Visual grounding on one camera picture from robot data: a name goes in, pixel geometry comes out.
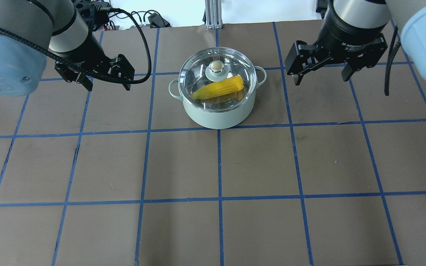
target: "white pot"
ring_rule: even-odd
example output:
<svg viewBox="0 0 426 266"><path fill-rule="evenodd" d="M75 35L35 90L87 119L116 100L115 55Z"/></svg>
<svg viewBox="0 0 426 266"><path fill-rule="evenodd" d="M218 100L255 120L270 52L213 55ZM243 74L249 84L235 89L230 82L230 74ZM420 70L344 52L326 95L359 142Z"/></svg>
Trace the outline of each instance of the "white pot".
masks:
<svg viewBox="0 0 426 266"><path fill-rule="evenodd" d="M257 82L256 70L264 73L261 82ZM191 93L202 86L232 76L241 76L244 82L244 89L238 92L237 98L213 103L191 98ZM241 52L214 47L191 56L182 66L179 78L169 84L169 92L173 98L183 102L186 113L193 121L207 128L224 129L241 123L251 113L256 89L264 84L266 78L266 71L254 66ZM175 83L178 83L177 89L174 89Z"/></svg>
<svg viewBox="0 0 426 266"><path fill-rule="evenodd" d="M225 129L230 128L232 126L236 126L241 123L247 116L251 113L252 108L254 106L254 101L256 100L256 90L259 88L267 79L266 71L259 66L254 66L255 69L262 71L264 73L264 79L257 83L255 88L252 89L252 93L250 96L247 96L247 99L241 104L236 106L235 108L222 111L222 112L214 112L209 110L204 110L199 108L198 106L192 104L189 101L184 100L184 95L182 90L180 89L180 84L178 84L177 89L179 95L175 95L172 92L172 85L175 83L179 83L179 79L174 79L169 84L169 92L173 98L179 99L183 102L184 108L188 116L198 123L200 126L204 126L212 129Z"/></svg>

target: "white wall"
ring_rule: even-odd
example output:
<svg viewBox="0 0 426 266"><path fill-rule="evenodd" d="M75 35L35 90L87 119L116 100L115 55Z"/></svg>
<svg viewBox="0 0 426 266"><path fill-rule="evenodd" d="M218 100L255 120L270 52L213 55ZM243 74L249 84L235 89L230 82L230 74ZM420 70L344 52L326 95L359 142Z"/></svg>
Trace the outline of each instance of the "white wall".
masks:
<svg viewBox="0 0 426 266"><path fill-rule="evenodd" d="M173 27L203 24L204 0L111 0L111 3L129 12L157 10ZM223 23L317 20L320 15L315 13L315 5L316 0L222 0L222 17ZM133 25L129 19L113 19L122 29Z"/></svg>

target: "black ring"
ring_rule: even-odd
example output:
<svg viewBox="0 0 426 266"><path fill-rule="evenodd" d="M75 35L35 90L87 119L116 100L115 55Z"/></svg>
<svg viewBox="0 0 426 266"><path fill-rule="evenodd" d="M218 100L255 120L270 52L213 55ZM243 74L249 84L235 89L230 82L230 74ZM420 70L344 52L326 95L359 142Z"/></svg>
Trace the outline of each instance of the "black ring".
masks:
<svg viewBox="0 0 426 266"><path fill-rule="evenodd" d="M74 7L73 8L73 16L71 17L71 20L65 26L63 26L61 29L52 32L52 36L59 35L59 34L65 32L66 30L68 30L73 25L73 23L75 23L75 20L77 18L77 13L78 12Z"/></svg>
<svg viewBox="0 0 426 266"><path fill-rule="evenodd" d="M37 0L26 0L26 1L29 2L29 3L31 3L31 4L34 4L36 7L39 7L50 18L50 20L52 21L52 26L55 25L54 17L50 13L50 11L47 9L47 7L45 7L44 5L42 5Z"/></svg>

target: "power adapter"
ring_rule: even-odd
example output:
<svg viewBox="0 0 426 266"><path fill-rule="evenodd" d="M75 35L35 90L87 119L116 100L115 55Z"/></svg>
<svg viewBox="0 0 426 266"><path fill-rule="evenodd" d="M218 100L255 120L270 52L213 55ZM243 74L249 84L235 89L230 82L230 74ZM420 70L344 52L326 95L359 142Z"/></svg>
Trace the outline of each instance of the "power adapter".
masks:
<svg viewBox="0 0 426 266"><path fill-rule="evenodd" d="M157 13L152 13L147 17L149 20L149 23L151 24L151 28L165 28L165 27L171 27L170 22L167 20L164 20L161 15Z"/></svg>

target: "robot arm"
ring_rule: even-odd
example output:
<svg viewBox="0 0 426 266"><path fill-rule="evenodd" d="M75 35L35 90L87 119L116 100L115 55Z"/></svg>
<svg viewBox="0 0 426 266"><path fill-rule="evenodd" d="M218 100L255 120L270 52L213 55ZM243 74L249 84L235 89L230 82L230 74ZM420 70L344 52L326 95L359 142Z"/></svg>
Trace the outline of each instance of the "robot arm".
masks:
<svg viewBox="0 0 426 266"><path fill-rule="evenodd" d="M23 96L33 92L45 69L46 55L56 60L54 67L67 82L76 81L90 91L89 75L121 83L129 90L129 84L144 82L150 76L151 57L147 42L144 44L149 71L135 81L135 70L125 56L106 57L72 1L0 0L0 94Z"/></svg>
<svg viewBox="0 0 426 266"><path fill-rule="evenodd" d="M317 1L325 14L326 1ZM346 63L341 75L374 67L387 49L381 30L394 18L401 43L426 80L426 0L329 0L318 40L308 45L296 41L286 57L287 74L299 85L303 76L327 64Z"/></svg>

